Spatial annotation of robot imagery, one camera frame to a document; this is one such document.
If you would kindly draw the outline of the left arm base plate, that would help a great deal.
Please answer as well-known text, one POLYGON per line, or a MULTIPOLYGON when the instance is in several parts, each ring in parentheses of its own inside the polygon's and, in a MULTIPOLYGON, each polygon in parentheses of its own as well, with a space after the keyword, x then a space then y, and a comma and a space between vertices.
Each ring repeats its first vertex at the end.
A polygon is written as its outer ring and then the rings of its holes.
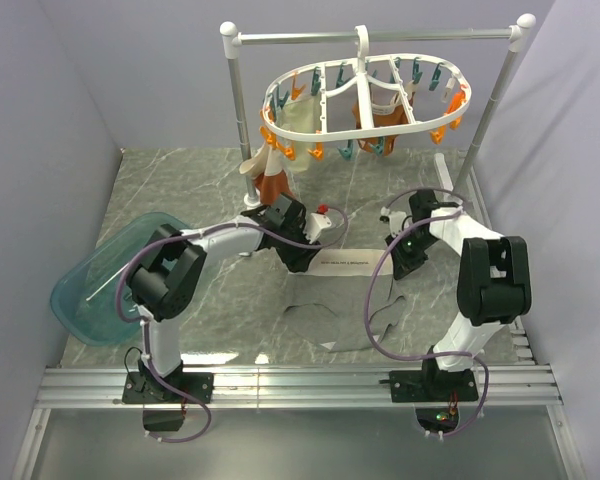
MULTIPOLYGON (((185 372, 167 378, 166 382, 205 404, 211 402, 214 388, 211 372, 185 372)), ((174 404, 183 400, 179 394, 161 385, 149 371, 130 372, 122 393, 123 404, 174 404)))

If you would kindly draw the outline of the teal clip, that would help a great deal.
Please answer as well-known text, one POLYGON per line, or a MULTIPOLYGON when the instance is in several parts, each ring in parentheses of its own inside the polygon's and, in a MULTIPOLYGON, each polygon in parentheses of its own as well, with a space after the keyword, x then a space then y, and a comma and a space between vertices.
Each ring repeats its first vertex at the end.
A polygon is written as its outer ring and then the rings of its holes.
POLYGON ((351 161, 356 151, 356 147, 357 141, 350 139, 347 141, 347 144, 344 147, 338 147, 337 150, 345 161, 351 161))
POLYGON ((383 157, 385 151, 385 138, 377 137, 375 142, 368 143, 368 148, 371 153, 374 153, 378 157, 383 157))

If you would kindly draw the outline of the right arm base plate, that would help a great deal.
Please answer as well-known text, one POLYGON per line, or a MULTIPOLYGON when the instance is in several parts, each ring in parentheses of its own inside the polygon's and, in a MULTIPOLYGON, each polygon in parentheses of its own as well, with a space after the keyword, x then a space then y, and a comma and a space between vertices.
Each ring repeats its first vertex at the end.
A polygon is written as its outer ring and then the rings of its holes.
POLYGON ((415 370, 393 370, 379 383, 389 387, 393 403, 444 403, 451 400, 473 402, 479 399, 476 380, 471 370, 433 374, 415 370))

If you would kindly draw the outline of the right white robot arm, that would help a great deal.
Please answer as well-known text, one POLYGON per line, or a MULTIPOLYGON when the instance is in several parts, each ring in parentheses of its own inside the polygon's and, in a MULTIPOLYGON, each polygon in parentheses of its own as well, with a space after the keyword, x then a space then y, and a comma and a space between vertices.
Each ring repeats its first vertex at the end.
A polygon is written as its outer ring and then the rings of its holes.
POLYGON ((427 352, 416 381, 426 401, 478 398, 471 368, 474 357, 491 337, 526 314, 532 291, 526 241, 504 236, 472 218, 464 200, 449 190, 409 190, 409 212, 381 208, 380 220, 389 225, 385 238, 391 248, 393 277, 401 280, 428 260, 437 242, 460 259, 456 302, 459 309, 443 338, 427 352))

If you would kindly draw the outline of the grey underwear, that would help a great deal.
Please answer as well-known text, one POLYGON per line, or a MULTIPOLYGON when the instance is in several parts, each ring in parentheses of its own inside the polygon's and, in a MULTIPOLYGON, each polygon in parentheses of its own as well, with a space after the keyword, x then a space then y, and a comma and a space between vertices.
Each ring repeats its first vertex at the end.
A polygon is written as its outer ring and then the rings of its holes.
POLYGON ((304 273, 290 274, 285 285, 284 324, 304 340, 327 352, 371 346, 363 322, 366 296, 373 337, 381 341, 398 325, 406 299, 394 283, 391 260, 372 274, 383 252, 377 249, 325 249, 304 273))

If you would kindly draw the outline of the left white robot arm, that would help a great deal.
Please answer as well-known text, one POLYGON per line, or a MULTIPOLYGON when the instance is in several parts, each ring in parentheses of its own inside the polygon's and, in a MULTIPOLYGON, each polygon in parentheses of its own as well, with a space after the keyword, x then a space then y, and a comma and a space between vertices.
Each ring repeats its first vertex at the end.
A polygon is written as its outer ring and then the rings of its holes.
POLYGON ((195 230, 160 226, 121 279, 138 308, 142 387, 160 402, 184 391, 175 318, 192 302, 206 269, 232 256, 272 249, 289 272, 305 272, 321 249, 321 234, 333 226, 327 211, 322 206, 309 213, 283 193, 271 206, 243 211, 222 224, 195 230))

